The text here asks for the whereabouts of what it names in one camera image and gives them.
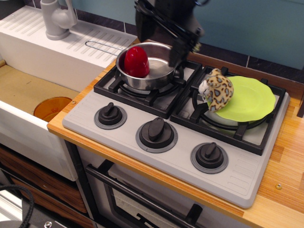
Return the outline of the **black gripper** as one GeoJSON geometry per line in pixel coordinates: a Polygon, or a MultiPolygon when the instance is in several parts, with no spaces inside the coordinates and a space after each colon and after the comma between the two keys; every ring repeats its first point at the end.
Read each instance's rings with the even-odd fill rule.
{"type": "Polygon", "coordinates": [[[194,16],[197,0],[136,0],[135,23],[138,39],[143,42],[154,35],[156,27],[163,27],[174,39],[169,54],[169,66],[176,67],[190,52],[199,51],[199,39],[204,30],[194,16]]]}

